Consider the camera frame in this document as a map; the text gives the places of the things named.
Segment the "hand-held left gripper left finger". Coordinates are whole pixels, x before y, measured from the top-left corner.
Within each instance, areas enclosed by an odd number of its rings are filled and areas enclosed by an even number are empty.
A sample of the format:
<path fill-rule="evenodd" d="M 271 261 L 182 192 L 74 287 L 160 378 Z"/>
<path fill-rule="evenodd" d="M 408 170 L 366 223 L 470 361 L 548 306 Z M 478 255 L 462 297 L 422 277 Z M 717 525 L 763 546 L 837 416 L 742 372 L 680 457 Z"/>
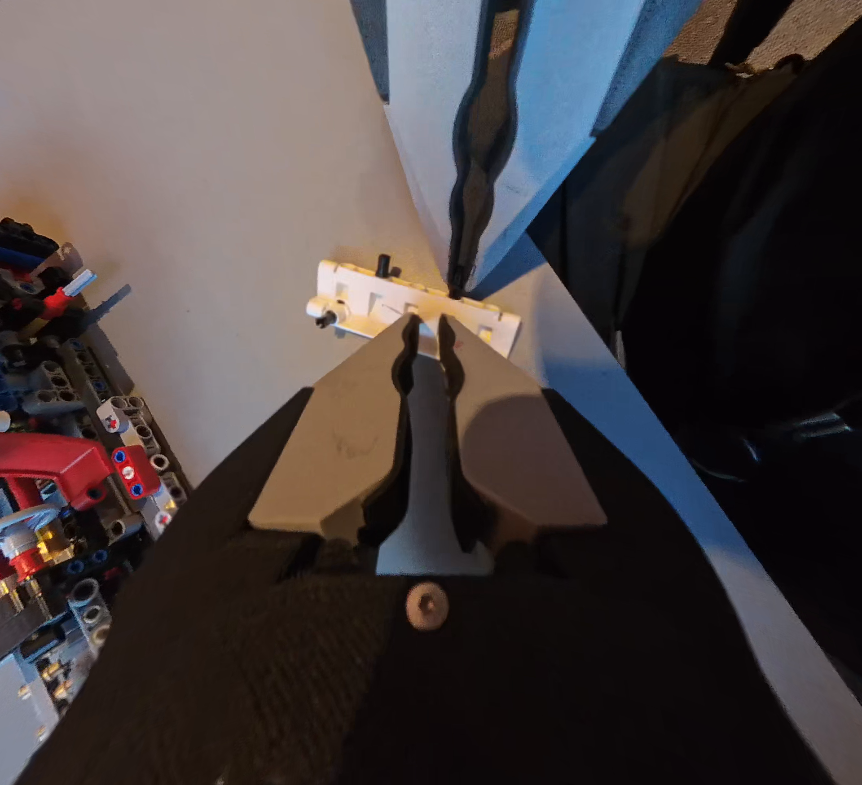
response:
<path fill-rule="evenodd" d="M 318 380 L 248 515 L 257 531 L 361 542 L 365 506 L 402 464 L 420 319 L 406 314 Z"/>

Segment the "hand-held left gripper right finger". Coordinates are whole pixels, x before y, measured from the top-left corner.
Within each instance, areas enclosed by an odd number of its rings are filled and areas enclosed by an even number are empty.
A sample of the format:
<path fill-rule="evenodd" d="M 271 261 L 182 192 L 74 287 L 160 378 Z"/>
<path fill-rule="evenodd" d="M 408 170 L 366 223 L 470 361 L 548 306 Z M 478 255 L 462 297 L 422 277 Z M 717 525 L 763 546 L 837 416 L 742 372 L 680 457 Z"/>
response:
<path fill-rule="evenodd" d="M 606 526 L 540 384 L 454 317 L 440 318 L 439 348 L 459 471 L 482 507 L 470 533 L 500 553 Z"/>

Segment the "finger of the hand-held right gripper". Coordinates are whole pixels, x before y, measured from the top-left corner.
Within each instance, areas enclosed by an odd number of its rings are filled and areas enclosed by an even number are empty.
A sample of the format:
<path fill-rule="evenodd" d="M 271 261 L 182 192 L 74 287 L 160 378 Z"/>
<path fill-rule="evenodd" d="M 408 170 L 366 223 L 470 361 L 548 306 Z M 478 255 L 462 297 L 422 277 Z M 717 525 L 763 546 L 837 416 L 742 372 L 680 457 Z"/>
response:
<path fill-rule="evenodd" d="M 466 200 L 463 289 L 504 258 L 592 143 L 646 0 L 527 0 L 507 79 L 510 119 Z"/>
<path fill-rule="evenodd" d="M 447 279 L 451 203 L 466 167 L 466 123 L 481 82 L 490 0 L 385 0 L 386 118 L 441 276 Z"/>

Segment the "white toy brick panel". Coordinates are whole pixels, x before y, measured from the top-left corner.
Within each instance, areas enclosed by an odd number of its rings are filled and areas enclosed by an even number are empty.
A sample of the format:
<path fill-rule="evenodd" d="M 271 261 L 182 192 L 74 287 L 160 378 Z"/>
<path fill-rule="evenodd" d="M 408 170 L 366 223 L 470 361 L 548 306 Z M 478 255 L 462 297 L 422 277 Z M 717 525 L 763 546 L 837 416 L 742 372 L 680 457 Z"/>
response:
<path fill-rule="evenodd" d="M 439 319 L 447 316 L 508 358 L 522 325 L 520 316 L 468 297 L 450 299 L 447 292 L 390 277 L 351 263 L 323 260 L 317 269 L 317 294 L 306 306 L 314 320 L 327 310 L 339 316 L 332 327 L 363 338 L 375 338 L 405 315 L 419 317 L 418 352 L 439 358 Z"/>

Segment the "light grey desk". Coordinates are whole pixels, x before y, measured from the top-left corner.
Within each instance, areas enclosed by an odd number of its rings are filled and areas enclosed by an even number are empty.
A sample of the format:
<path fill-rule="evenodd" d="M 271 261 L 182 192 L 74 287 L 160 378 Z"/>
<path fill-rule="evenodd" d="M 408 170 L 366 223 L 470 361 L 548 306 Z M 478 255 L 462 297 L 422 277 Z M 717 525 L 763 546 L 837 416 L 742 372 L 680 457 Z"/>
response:
<path fill-rule="evenodd" d="M 198 485 L 362 343 L 321 259 L 440 288 L 349 0 L 2 0 L 2 211 L 75 245 L 104 332 Z"/>

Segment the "person's torso in dark clothing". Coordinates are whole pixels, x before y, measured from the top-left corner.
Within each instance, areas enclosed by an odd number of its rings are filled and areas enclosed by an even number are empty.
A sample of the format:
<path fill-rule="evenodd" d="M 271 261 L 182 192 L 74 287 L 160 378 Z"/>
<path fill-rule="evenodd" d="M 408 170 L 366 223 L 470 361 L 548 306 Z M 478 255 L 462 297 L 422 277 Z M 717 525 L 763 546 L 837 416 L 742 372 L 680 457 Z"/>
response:
<path fill-rule="evenodd" d="M 661 59 L 528 228 L 858 700 L 860 54 Z"/>

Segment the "toy brick car model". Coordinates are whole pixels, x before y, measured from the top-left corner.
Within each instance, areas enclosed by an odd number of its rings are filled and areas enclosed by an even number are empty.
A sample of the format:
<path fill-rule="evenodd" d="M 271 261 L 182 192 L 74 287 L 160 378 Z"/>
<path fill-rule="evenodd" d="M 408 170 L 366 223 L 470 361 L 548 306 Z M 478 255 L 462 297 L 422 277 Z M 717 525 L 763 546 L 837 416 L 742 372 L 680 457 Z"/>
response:
<path fill-rule="evenodd" d="M 98 324 L 75 247 L 1 223 L 2 771 L 67 713 L 112 602 L 188 499 L 188 481 Z"/>

